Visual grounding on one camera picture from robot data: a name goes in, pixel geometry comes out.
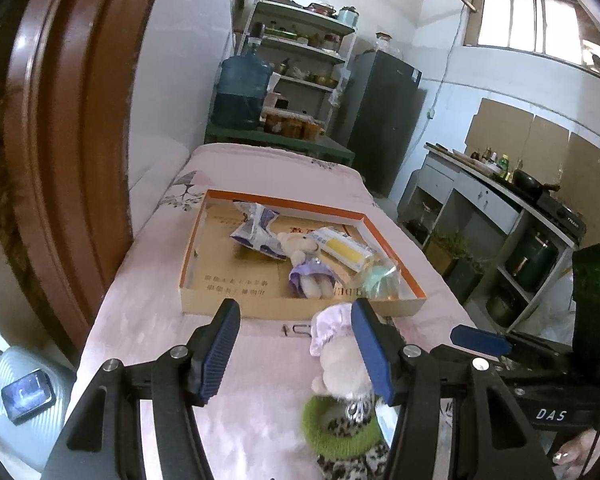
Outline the person's right hand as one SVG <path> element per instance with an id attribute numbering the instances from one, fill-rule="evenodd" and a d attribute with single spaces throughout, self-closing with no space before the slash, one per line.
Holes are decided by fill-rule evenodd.
<path id="1" fill-rule="evenodd" d="M 600 458 L 600 431 L 588 429 L 564 443 L 552 455 L 557 479 L 577 479 L 583 471 L 590 472 Z"/>

